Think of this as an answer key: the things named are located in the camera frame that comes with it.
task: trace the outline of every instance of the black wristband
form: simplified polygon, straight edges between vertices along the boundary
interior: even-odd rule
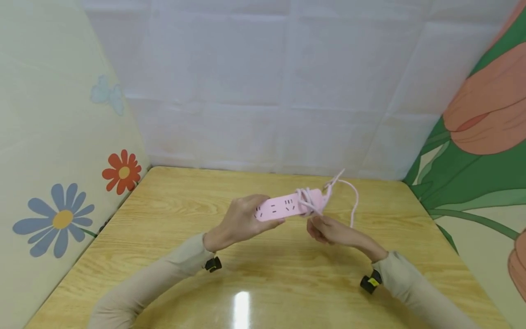
[[[210,273],[220,270],[222,267],[223,266],[221,265],[219,257],[211,258],[205,264],[205,270],[209,271]]]
[[[376,270],[372,271],[371,276],[364,276],[360,282],[360,287],[362,287],[369,294],[375,292],[375,289],[382,284],[382,277],[380,273]]]

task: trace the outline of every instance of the power outlet socket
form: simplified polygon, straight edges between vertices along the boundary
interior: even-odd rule
[[[312,202],[317,209],[323,206],[323,195],[319,189],[311,190]],[[298,194],[293,193],[275,197],[263,202],[256,208],[254,217],[261,221],[277,220],[290,216],[302,215],[310,209],[298,203]]]

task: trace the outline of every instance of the wooden table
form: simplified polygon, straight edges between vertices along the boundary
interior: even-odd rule
[[[207,231],[232,198],[321,188],[327,177],[155,167],[34,316],[28,328],[82,328],[99,298],[186,238]],[[355,228],[405,255],[483,328],[508,328],[411,191],[400,182],[351,180]],[[352,189],[337,184],[326,214],[348,223]],[[325,246],[305,219],[219,253],[224,265],[176,285],[136,328],[424,328],[383,288],[359,283],[371,266],[358,251]]]

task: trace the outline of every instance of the blue flower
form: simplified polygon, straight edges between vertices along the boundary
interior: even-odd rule
[[[80,209],[86,199],[86,193],[81,192],[77,195],[77,184],[71,184],[66,193],[64,193],[61,184],[55,184],[51,188],[51,197],[57,210],[54,210],[42,199],[32,198],[27,206],[33,212],[44,217],[26,218],[13,225],[13,231],[16,234],[25,235],[38,232],[27,241],[30,244],[35,243],[29,251],[33,257],[44,255],[58,235],[53,254],[56,258],[61,258],[66,253],[68,232],[77,242],[81,242],[85,238],[85,232],[78,225],[88,227],[93,224],[91,219],[84,216],[91,213],[95,206],[90,204]]]

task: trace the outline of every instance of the white wall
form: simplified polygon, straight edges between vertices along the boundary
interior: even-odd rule
[[[84,0],[154,164],[401,179],[517,0]]]

